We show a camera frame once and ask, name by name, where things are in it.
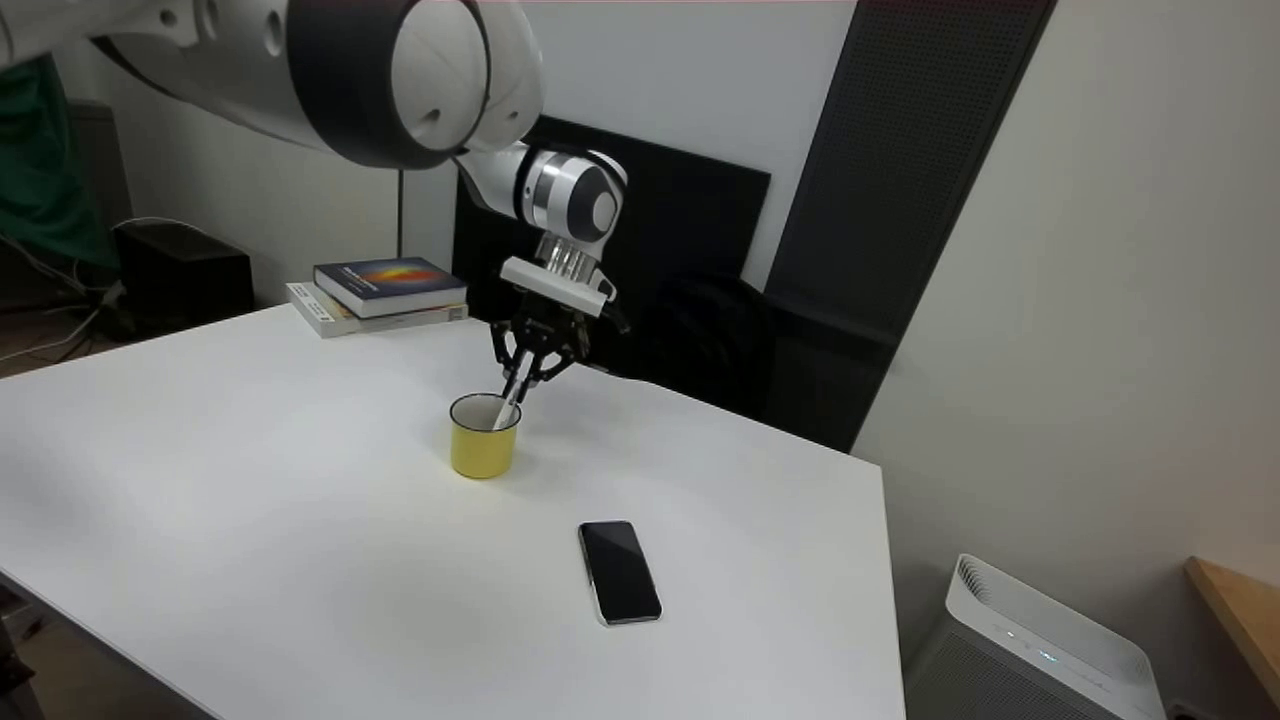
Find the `yellow cup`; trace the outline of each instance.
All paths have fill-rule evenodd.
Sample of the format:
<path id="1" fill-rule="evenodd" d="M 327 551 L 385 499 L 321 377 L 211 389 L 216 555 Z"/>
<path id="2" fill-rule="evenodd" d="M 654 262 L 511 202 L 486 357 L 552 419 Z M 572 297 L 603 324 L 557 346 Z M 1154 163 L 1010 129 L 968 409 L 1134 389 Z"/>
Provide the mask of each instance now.
<path id="1" fill-rule="evenodd" d="M 522 403 L 478 392 L 461 394 L 448 409 L 454 419 L 454 469 L 467 478 L 495 478 L 509 474 L 516 460 L 516 427 L 522 427 Z"/>

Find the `phone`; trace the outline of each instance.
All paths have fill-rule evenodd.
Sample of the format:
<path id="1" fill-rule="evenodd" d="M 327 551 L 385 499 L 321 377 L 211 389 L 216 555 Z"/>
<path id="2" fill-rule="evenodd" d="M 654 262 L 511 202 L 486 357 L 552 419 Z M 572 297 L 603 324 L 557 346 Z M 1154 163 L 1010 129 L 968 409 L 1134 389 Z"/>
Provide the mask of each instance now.
<path id="1" fill-rule="evenodd" d="M 660 618 L 664 605 L 657 599 L 643 546 L 631 523 L 580 523 L 576 540 L 584 543 L 587 576 L 596 584 L 596 605 L 610 623 Z"/>

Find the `floor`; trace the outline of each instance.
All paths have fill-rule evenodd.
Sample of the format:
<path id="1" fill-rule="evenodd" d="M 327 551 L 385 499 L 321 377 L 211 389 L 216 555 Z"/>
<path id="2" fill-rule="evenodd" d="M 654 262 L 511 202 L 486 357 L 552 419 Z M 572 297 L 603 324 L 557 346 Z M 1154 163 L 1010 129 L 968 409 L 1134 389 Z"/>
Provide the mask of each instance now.
<path id="1" fill-rule="evenodd" d="M 59 271 L 72 275 L 72 269 L 35 269 L 30 256 L 0 243 L 0 377 L 117 346 L 117 340 L 99 324 L 83 324 L 94 316 L 94 304 L 49 306 L 77 297 L 64 281 L 56 281 Z M 0 587 L 0 618 L 7 614 L 25 614 L 25 628 L 16 628 L 16 656 L 35 672 L 33 693 L 46 720 L 204 717 L 164 682 L 112 656 L 94 634 L 77 633 L 64 618 L 33 610 L 33 605 L 20 605 L 16 592 Z"/>

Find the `stack of books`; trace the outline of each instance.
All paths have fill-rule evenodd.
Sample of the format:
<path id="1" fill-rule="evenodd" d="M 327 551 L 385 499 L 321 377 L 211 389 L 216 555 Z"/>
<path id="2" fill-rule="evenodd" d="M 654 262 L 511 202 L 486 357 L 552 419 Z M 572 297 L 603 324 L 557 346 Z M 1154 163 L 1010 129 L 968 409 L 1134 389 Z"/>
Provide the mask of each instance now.
<path id="1" fill-rule="evenodd" d="M 289 297 L 321 335 L 467 316 L 467 285 L 419 256 L 316 262 L 307 285 L 289 285 Z"/>

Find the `wastebasket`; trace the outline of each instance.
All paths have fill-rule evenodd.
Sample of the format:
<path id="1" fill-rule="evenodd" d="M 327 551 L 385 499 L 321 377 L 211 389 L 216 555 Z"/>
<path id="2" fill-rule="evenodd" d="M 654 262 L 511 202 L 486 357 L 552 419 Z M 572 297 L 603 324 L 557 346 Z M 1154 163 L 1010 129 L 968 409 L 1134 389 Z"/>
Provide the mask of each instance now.
<path id="1" fill-rule="evenodd" d="M 1018 576 L 961 555 L 910 667 L 913 720 L 1163 720 L 1154 659 Z"/>

